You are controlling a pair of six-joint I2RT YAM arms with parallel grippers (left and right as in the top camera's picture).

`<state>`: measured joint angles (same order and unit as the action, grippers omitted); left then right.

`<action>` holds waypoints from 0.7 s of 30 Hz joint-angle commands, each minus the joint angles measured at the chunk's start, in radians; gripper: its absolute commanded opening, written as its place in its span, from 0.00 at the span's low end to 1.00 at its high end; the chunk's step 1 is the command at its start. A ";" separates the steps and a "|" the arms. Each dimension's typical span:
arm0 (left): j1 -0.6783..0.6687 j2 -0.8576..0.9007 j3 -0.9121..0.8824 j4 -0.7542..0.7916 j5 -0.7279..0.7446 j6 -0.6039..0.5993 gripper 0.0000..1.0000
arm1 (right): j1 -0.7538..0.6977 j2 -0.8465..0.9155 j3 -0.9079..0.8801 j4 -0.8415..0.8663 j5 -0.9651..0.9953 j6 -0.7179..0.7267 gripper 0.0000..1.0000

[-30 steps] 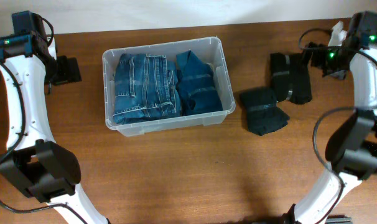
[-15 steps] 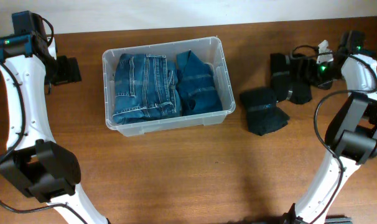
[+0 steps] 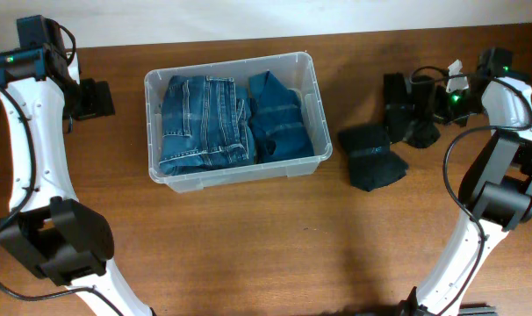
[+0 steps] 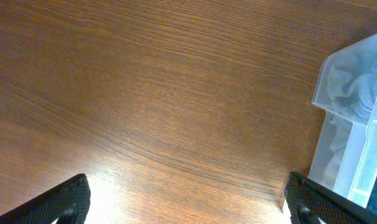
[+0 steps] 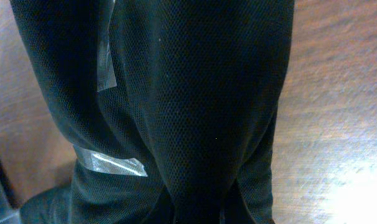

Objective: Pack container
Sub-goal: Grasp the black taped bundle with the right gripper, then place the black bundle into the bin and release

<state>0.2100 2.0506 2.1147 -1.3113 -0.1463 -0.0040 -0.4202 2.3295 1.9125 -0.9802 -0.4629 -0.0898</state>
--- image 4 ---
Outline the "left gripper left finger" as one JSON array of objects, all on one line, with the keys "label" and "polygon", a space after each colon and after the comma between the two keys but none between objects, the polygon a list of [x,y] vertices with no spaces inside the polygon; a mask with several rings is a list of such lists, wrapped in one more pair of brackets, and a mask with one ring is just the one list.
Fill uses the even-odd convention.
[{"label": "left gripper left finger", "polygon": [[90,208],[90,186],[85,174],[77,174],[30,201],[0,216],[0,224],[79,223]]}]

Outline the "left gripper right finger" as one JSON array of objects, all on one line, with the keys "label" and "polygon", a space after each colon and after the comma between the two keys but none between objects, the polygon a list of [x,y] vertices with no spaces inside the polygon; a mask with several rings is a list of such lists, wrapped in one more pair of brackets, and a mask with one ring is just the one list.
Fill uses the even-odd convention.
[{"label": "left gripper right finger", "polygon": [[289,174],[284,195],[284,214],[293,224],[377,223],[377,214],[297,172]]}]

